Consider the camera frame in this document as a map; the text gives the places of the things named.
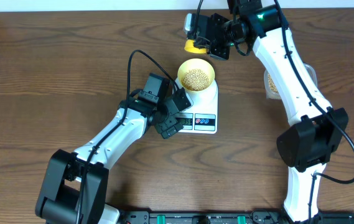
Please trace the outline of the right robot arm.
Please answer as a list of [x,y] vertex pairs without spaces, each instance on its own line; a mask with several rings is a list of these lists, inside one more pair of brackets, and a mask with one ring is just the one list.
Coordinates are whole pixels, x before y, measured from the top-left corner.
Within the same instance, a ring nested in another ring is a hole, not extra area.
[[292,32],[278,3],[229,1],[232,15],[188,14],[186,51],[226,60],[232,48],[247,45],[270,74],[285,107],[289,129],[276,141],[288,167],[288,188],[281,219],[288,223],[338,223],[322,214],[317,194],[324,170],[342,138],[348,115],[335,109],[318,90],[295,49]]

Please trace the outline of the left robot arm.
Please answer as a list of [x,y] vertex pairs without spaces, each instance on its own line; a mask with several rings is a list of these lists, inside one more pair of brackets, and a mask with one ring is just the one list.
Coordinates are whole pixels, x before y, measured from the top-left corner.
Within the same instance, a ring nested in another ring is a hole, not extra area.
[[59,149],[49,160],[35,206],[46,223],[116,223],[120,211],[105,203],[109,171],[151,126],[167,139],[182,125],[175,115],[192,106],[184,88],[171,96],[135,90],[112,121],[85,145]]

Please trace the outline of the pale yellow bowl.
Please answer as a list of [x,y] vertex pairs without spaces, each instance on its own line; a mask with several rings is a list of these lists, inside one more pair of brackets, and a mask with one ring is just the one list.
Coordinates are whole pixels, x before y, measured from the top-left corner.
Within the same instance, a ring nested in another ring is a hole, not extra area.
[[[185,76],[185,74],[189,70],[196,69],[196,68],[203,70],[210,78],[210,86],[202,91],[190,91],[182,85],[182,79]],[[207,62],[206,60],[203,60],[200,58],[192,58],[192,59],[185,61],[179,67],[178,72],[177,72],[177,81],[179,82],[179,85],[182,88],[184,88],[188,93],[195,94],[195,95],[199,95],[199,94],[204,95],[205,93],[210,93],[214,89],[213,86],[215,85],[215,70],[212,67],[212,65],[209,62]]]

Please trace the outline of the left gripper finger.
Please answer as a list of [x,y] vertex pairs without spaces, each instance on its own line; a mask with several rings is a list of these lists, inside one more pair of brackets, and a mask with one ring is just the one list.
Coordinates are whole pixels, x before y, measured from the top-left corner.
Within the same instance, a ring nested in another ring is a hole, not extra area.
[[193,105],[192,99],[186,93],[184,88],[175,91],[165,101],[165,106],[169,114],[176,114],[190,108]]
[[163,122],[155,125],[156,131],[163,139],[169,139],[183,128],[184,126],[174,116],[170,116]]

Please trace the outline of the yellow measuring scoop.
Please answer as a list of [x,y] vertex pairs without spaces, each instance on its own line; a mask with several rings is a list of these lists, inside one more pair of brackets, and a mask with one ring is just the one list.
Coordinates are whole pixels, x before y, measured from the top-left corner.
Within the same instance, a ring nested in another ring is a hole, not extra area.
[[206,54],[208,52],[206,48],[200,49],[195,47],[194,43],[195,43],[194,40],[190,40],[190,39],[186,40],[184,50],[186,52],[193,53],[193,54]]

